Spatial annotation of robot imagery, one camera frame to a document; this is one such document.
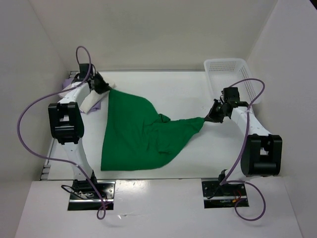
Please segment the cream white t-shirt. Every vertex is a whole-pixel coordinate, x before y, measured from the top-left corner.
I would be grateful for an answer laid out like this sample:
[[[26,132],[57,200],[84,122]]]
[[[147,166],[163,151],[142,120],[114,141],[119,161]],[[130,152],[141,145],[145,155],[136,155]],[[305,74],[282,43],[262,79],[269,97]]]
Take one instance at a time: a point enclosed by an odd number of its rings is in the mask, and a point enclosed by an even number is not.
[[[81,113],[88,114],[101,108],[101,100],[107,94],[108,92],[98,94],[95,90],[88,92],[88,86],[81,86],[80,89],[59,93],[58,95],[61,98],[60,103],[76,101]]]

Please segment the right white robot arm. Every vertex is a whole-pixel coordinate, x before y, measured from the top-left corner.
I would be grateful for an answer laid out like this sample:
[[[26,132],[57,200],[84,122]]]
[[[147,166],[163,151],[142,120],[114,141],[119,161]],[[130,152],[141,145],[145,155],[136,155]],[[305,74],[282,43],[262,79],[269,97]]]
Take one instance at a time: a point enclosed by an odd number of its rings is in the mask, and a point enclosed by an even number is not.
[[[282,138],[265,129],[247,102],[214,100],[204,121],[222,123],[229,118],[244,135],[238,158],[219,175],[220,185],[243,183],[252,177],[277,176],[281,169]]]

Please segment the purple t-shirt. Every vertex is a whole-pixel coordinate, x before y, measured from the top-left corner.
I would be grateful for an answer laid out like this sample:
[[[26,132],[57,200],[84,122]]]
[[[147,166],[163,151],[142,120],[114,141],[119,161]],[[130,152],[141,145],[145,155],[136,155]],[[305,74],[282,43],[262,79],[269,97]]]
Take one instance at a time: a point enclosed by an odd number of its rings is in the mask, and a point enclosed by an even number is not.
[[[71,82],[73,78],[65,79],[62,83],[63,90],[71,88]],[[101,99],[99,98],[98,101],[96,99],[98,98],[98,94],[95,94],[94,91],[91,91],[91,93],[85,98],[85,100],[80,105],[80,111],[81,113],[91,113],[95,112],[97,110],[101,109]]]

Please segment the green t-shirt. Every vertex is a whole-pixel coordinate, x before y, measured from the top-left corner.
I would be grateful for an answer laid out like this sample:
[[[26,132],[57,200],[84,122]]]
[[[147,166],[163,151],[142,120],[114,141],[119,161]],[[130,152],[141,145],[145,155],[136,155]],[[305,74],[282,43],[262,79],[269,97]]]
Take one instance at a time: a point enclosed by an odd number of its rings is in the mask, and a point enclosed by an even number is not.
[[[202,117],[171,120],[140,96],[111,90],[101,171],[137,171],[170,163],[199,133]]]

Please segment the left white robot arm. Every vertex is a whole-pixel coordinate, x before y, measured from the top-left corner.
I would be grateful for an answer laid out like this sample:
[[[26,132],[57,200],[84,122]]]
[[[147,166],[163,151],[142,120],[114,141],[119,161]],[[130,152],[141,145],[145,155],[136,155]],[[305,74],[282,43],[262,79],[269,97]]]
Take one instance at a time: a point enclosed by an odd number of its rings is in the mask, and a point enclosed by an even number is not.
[[[71,163],[75,191],[92,192],[91,184],[97,184],[83,147],[84,123],[81,113],[88,113],[114,87],[113,81],[105,81],[98,72],[85,83],[75,78],[67,86],[69,91],[60,94],[61,100],[48,107],[51,134]]]

